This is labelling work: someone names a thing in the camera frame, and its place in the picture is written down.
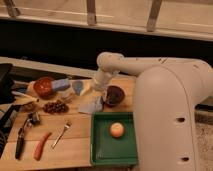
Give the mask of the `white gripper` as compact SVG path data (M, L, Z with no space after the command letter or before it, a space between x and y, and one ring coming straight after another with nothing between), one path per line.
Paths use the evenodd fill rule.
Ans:
M85 95L89 93L92 90L92 88L96 91L103 91L101 92L101 98L103 103L106 103L107 91L104 90L107 88L107 85L109 84L110 80L117 74L118 74L117 71L106 72L101 69L98 69L91 80L91 84L85 83L80 94Z

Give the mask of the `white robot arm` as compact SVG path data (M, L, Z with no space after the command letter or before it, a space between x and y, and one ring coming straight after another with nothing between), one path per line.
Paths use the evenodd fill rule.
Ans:
M102 52L90 87L119 72L136 77L133 119L140 171L200 171L195 106L213 94L213 67L199 59L129 58Z

